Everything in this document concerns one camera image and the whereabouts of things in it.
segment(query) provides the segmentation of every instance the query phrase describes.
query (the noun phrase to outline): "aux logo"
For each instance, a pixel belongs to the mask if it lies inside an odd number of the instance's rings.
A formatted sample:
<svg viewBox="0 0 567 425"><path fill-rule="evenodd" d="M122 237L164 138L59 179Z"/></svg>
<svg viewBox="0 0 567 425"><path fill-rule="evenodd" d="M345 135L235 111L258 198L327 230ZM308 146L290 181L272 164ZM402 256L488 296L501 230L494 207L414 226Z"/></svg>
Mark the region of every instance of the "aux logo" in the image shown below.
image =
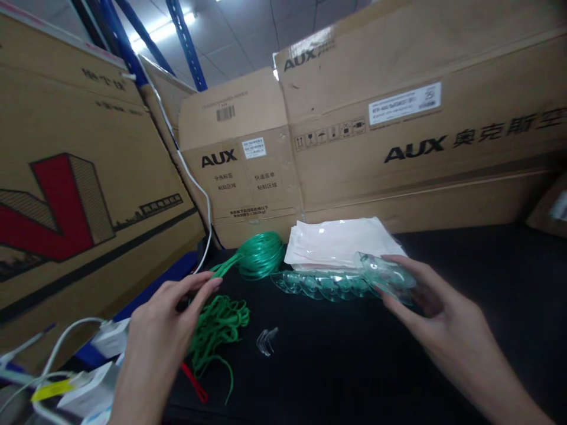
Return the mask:
<svg viewBox="0 0 567 425"><path fill-rule="evenodd" d="M236 157L234 156L234 149L231 149L230 152L229 151L219 152L219 159L217 159L216 153L213 153L211 155L211 158L205 155L201 163L201 168L205 168L207 165L221 165L230 160L238 161L238 159L236 159Z"/></svg>

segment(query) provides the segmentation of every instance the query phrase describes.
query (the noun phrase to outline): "clear plastic tube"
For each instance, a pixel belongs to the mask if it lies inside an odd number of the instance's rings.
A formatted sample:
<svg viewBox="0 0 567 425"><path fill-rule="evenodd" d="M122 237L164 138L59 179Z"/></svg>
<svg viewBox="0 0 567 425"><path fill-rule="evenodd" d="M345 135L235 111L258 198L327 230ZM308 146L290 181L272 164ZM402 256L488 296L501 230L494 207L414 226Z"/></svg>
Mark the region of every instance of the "clear plastic tube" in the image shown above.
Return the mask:
<svg viewBox="0 0 567 425"><path fill-rule="evenodd" d="M272 282L281 290L332 302L349 301L363 297L382 297L386 292L401 302L411 305L410 290L415 279L399 264L369 254L357 253L357 270L293 271L274 273Z"/></svg>

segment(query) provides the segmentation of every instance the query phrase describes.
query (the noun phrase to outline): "red cable tie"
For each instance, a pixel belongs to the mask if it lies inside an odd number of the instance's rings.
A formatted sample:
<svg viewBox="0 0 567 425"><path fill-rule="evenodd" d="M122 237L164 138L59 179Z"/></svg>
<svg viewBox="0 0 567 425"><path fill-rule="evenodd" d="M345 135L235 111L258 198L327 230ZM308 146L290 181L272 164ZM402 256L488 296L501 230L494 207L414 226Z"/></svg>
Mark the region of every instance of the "red cable tie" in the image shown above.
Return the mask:
<svg viewBox="0 0 567 425"><path fill-rule="evenodd" d="M199 396L199 399L201 400L201 402L203 404L205 404L206 402L208 402L208 394L207 392L203 389L203 387L201 386L201 384L199 384L199 382L197 381L197 379L195 378L195 376L193 375L193 372L191 372L191 369L189 369L189 366L187 366L187 364L182 363L181 364L181 370L183 371L183 373L185 374L185 376L187 376L187 378L189 378L189 380L191 381L191 383L193 384L193 388L195 388L195 392L197 393L197 395Z"/></svg>

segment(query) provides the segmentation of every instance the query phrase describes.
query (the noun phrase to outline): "green cord bundle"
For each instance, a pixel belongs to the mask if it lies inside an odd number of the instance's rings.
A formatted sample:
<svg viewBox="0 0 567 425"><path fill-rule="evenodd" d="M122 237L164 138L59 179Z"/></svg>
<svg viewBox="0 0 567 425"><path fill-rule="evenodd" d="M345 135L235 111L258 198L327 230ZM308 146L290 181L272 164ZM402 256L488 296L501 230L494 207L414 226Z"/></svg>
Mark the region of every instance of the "green cord bundle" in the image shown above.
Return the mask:
<svg viewBox="0 0 567 425"><path fill-rule="evenodd" d="M213 360L222 362L230 372L230 390L224 404L229 401L234 387L234 376L230 364L215 350L221 344L237 342L238 328L248 325L250 310L245 301L231 301L226 295L217 295L205 306L199 316L197 329L188 354L192 356L194 374L199 379Z"/></svg>
<svg viewBox="0 0 567 425"><path fill-rule="evenodd" d="M240 275L246 280L260 280L279 270L285 256L282 240L275 232L265 232L244 242L234 256L211 269L213 277L222 277L238 264Z"/></svg>

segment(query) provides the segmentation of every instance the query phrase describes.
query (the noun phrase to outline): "white charger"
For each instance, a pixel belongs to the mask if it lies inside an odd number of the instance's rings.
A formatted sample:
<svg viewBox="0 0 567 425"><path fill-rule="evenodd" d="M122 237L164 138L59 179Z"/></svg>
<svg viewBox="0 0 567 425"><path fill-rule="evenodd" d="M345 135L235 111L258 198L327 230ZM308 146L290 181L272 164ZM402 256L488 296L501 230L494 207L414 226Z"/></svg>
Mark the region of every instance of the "white charger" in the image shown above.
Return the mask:
<svg viewBox="0 0 567 425"><path fill-rule="evenodd" d="M88 379L82 376L78 382L71 380L70 384L81 385L73 391L65 393L57 408L85 418L112 406L114 390L118 381L120 368L113 362L93 370L87 374Z"/></svg>
<svg viewBox="0 0 567 425"><path fill-rule="evenodd" d="M126 351L129 327L129 318L118 323L105 322L100 326L100 330L94 336L91 344L106 358L122 354Z"/></svg>

